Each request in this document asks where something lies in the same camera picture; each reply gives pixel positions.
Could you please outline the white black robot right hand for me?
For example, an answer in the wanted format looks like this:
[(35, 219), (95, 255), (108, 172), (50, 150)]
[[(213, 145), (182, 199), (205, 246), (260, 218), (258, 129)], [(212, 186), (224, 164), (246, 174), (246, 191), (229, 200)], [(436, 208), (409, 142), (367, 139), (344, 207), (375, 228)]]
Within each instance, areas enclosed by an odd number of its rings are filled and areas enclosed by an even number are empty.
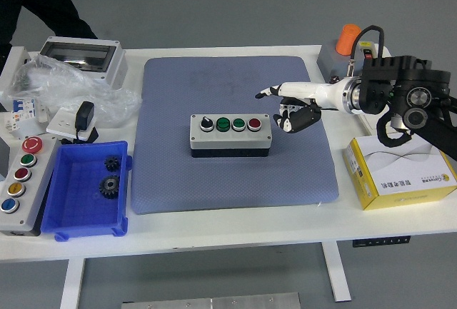
[(322, 110), (345, 111), (343, 88), (337, 84), (286, 82), (265, 88), (255, 98), (266, 96), (282, 98), (279, 114), (273, 120), (287, 133), (297, 133), (317, 123)]

